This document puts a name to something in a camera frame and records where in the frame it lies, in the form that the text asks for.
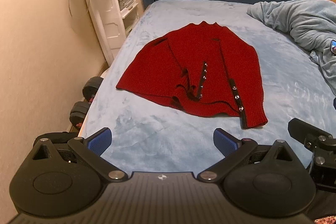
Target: light blue bed sheet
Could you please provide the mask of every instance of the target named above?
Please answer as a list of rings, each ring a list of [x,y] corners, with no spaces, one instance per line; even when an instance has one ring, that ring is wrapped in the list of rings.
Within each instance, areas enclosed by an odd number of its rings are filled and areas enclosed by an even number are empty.
[[[109,127],[113,134],[112,145],[102,157],[128,174],[132,171],[192,171],[197,175],[223,158],[213,144],[213,131],[218,127],[238,139],[249,137],[259,144],[286,140],[303,164],[308,165],[311,152],[289,136],[287,124],[296,117],[334,135],[333,93],[318,65],[310,61],[309,53],[295,45],[290,36],[247,15],[248,6],[209,0],[153,3],[130,33],[100,86],[82,136],[88,137]],[[123,72],[146,43],[203,20],[227,26],[256,49],[264,110],[269,120],[262,128],[242,130],[237,117],[192,116],[116,90]]]

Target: triangular cutout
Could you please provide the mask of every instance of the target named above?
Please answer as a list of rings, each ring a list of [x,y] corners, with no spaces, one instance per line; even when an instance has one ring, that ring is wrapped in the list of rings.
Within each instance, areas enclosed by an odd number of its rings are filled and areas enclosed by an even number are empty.
[[[46,145],[41,145],[40,149],[36,152],[33,160],[42,160],[50,158],[50,152]]]
[[[293,159],[288,153],[287,149],[283,146],[280,146],[278,149],[277,160],[292,161]]]

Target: fan cord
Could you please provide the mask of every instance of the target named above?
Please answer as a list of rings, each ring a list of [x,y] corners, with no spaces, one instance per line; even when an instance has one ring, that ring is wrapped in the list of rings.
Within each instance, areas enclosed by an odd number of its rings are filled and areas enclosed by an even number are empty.
[[[75,19],[82,19],[82,18],[84,18],[87,15],[87,13],[89,12],[89,7],[90,7],[90,0],[89,0],[89,3],[87,5],[86,13],[82,17],[74,17],[73,14],[71,13],[70,0],[68,0],[68,8],[69,8],[69,12],[70,12],[70,15],[71,15],[72,18],[75,18]]]

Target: crumpled blanket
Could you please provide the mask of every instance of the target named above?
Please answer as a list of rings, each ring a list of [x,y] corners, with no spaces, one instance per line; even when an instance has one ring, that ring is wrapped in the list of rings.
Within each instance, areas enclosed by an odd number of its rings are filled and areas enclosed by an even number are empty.
[[[330,0],[258,2],[248,7],[247,14],[268,27],[289,33],[298,46],[309,51],[310,59],[320,65],[336,95],[336,56],[330,51],[331,41],[336,40],[336,3]]]

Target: logo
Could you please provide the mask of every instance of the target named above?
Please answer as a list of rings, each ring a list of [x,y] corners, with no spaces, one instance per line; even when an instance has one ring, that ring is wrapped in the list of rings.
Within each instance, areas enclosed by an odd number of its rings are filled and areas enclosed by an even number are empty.
[[[162,174],[157,177],[159,180],[165,180],[167,178],[166,175]]]

